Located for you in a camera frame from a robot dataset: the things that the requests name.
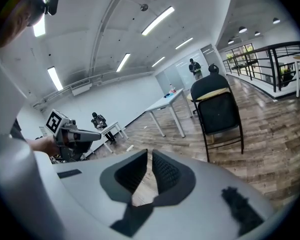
black folding chair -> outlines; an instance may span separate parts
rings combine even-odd
[[[218,89],[228,88],[229,92],[217,94],[205,100],[198,100],[201,96],[216,91]],[[227,146],[236,142],[241,142],[241,153],[243,154],[243,131],[239,108],[235,102],[232,90],[227,80],[218,74],[211,74],[198,81],[191,87],[191,96],[195,109],[198,111],[198,117],[204,137],[207,160],[209,159],[209,150]],[[214,135],[227,130],[239,127],[240,136],[229,139],[226,144],[220,143],[207,144],[206,135]]]

ceiling light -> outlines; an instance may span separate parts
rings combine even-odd
[[[131,55],[130,53],[129,53],[129,54],[128,54],[128,53],[125,54],[125,56],[124,56],[124,58],[122,59],[120,65],[119,65],[119,67],[118,67],[118,69],[116,70],[116,72],[119,72],[119,71],[122,69],[122,67],[124,66],[125,62],[128,60],[128,58],[129,58],[130,55]]]
[[[166,9],[163,13],[161,13],[154,21],[152,21],[143,31],[142,35],[146,36],[156,25],[158,25],[161,21],[164,20],[168,15],[170,15],[172,12],[174,12],[174,9],[172,6],[170,6],[168,9]]]
[[[155,65],[157,65],[161,60],[163,60],[165,57],[162,57],[161,59],[159,59],[156,63],[154,63],[153,65],[152,65],[152,67],[154,67]]]
[[[247,28],[242,26],[242,27],[239,27],[239,33],[243,33],[243,32],[246,32],[247,31]]]
[[[45,34],[45,15],[33,26],[34,35],[36,37],[42,36]]]
[[[50,75],[50,77],[51,77],[51,79],[52,79],[52,81],[53,81],[56,89],[58,91],[63,90],[63,86],[61,85],[61,82],[59,80],[58,74],[56,74],[55,67],[48,68],[48,73],[49,73],[49,75]]]
[[[175,49],[179,49],[182,45],[185,45],[187,42],[190,42],[193,40],[193,37],[191,37],[190,39],[188,39],[187,41],[183,42],[182,44],[180,44],[179,46],[177,46]]]
[[[179,63],[178,65],[176,65],[176,66],[179,66],[179,65],[181,65],[183,62],[181,62],[181,63]]]
[[[278,18],[273,18],[273,24],[277,24],[279,22],[280,22],[280,20]]]

ceiling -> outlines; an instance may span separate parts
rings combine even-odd
[[[55,16],[45,16],[46,34],[33,28],[0,50],[0,58],[31,104],[55,94],[47,69],[55,67],[63,87],[90,78],[102,85],[119,78],[151,74],[161,57],[190,37],[210,38],[220,20],[218,0],[59,0]],[[149,9],[140,11],[140,4]],[[147,36],[145,27],[173,6]],[[131,53],[120,72],[125,53]]]
[[[228,40],[232,37],[236,38],[233,39],[234,43],[231,46],[256,38],[254,36],[256,31],[259,31],[262,35],[276,27],[272,23],[274,17],[279,18],[281,22],[289,17],[289,14],[278,0],[236,0],[227,26],[217,44],[217,49],[220,50],[229,46]],[[240,26],[246,27],[247,31],[242,34],[239,33]]]

chair backrest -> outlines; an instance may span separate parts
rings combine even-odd
[[[197,107],[205,134],[221,133],[240,124],[239,111],[230,92],[202,100]]]
[[[192,100],[195,101],[199,97],[201,97],[207,93],[210,93],[210,92],[222,89],[222,88],[230,88],[229,83],[223,76],[221,76],[219,74],[208,75],[202,79],[199,79],[192,85],[192,87],[191,87]]]

metal railing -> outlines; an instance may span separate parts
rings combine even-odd
[[[300,41],[284,42],[237,54],[225,59],[223,64],[230,75],[237,74],[247,76],[251,81],[265,82],[273,86],[276,92],[296,80],[293,79],[294,62],[282,62],[281,58],[297,55],[300,56]]]

